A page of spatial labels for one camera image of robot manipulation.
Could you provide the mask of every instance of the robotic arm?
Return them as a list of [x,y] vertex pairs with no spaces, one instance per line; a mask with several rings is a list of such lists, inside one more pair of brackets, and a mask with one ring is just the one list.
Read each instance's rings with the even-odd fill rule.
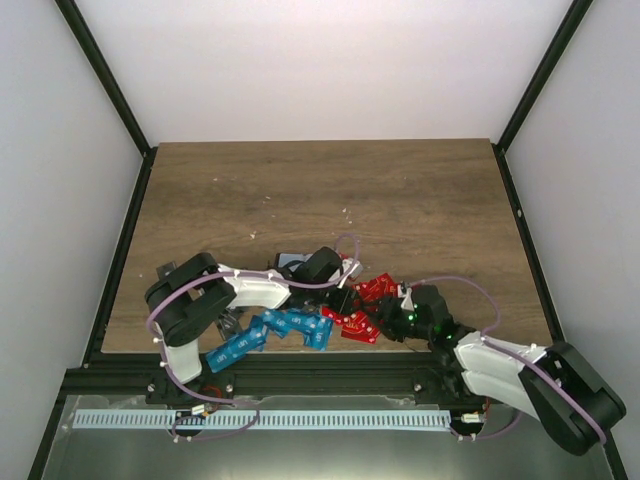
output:
[[[433,285],[403,285],[395,295],[382,295],[372,309],[345,284],[362,271],[360,263],[328,247],[276,264],[264,272],[238,270],[200,253],[159,274],[145,300],[162,335],[168,367],[180,383],[202,373],[198,337],[229,310],[256,306],[270,309],[266,315],[273,313],[265,321],[254,317],[249,329],[233,336],[223,351],[211,352],[207,359],[214,372],[261,348],[271,331],[279,336],[301,331],[310,345],[322,333],[318,341],[326,342],[331,321],[309,312],[329,305],[340,315],[365,313],[391,340],[426,340],[442,363],[457,372],[459,388],[538,419],[558,445],[575,455],[604,443],[604,432],[626,415],[622,400],[568,343],[540,347],[492,339],[456,322]],[[198,283],[193,295],[184,289],[192,283]]]

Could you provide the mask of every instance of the black metal frame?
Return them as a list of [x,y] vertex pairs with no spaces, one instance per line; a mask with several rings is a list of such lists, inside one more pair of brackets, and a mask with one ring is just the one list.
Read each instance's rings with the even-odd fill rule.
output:
[[[573,1],[500,141],[497,145],[493,145],[496,162],[554,341],[564,339],[562,328],[544,279],[526,219],[522,213],[505,153],[592,1]],[[41,478],[44,472],[64,401],[68,395],[148,395],[148,386],[164,376],[164,371],[159,367],[158,354],[105,354],[101,351],[104,333],[151,176],[157,148],[151,148],[147,142],[75,1],[56,0],[56,3],[138,147],[143,162],[83,357],[83,367],[68,370],[64,377],[29,474],[30,480]],[[478,402],[481,401],[477,397],[451,398],[438,391],[437,388],[433,388],[433,375],[436,374],[437,381],[437,375],[442,371],[443,369],[435,356],[428,352],[337,353],[332,355],[261,354],[259,357],[249,356],[242,362],[226,369],[218,377],[214,376],[213,379],[220,384],[232,383],[233,392],[238,395],[413,395],[417,403],[436,403],[446,409],[476,408]],[[626,479],[627,475],[613,438],[609,438],[605,446],[605,453],[614,478],[617,480]]]

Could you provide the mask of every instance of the white wall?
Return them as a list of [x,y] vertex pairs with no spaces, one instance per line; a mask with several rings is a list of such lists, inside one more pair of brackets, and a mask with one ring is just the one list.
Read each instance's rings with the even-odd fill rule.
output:
[[140,156],[55,3],[0,2],[0,476],[81,361]]
[[556,308],[640,478],[640,3],[594,2],[507,156]]
[[79,0],[150,142],[491,137],[570,0]]

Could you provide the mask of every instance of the white connector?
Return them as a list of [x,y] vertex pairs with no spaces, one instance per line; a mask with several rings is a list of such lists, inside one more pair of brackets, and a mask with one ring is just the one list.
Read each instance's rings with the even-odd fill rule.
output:
[[460,417],[462,423],[484,423],[485,416],[482,413],[463,413]]
[[198,416],[203,415],[207,411],[206,405],[203,403],[201,405],[196,405],[191,409],[191,415]]

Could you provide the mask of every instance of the wooden tabletop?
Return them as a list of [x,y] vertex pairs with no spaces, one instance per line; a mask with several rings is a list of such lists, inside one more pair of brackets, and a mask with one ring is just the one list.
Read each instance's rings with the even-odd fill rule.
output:
[[[208,251],[225,265],[262,270],[277,252],[313,252],[343,232],[360,238],[361,279],[467,276],[502,309],[496,337],[550,342],[488,140],[176,143],[158,150],[103,351],[157,350],[143,295],[160,265]],[[469,286],[438,287],[458,321],[494,321]],[[200,349],[220,343],[212,326]],[[337,327],[329,342],[329,350],[406,348],[382,336],[375,345],[345,339]],[[292,333],[271,335],[266,350],[308,349]]]

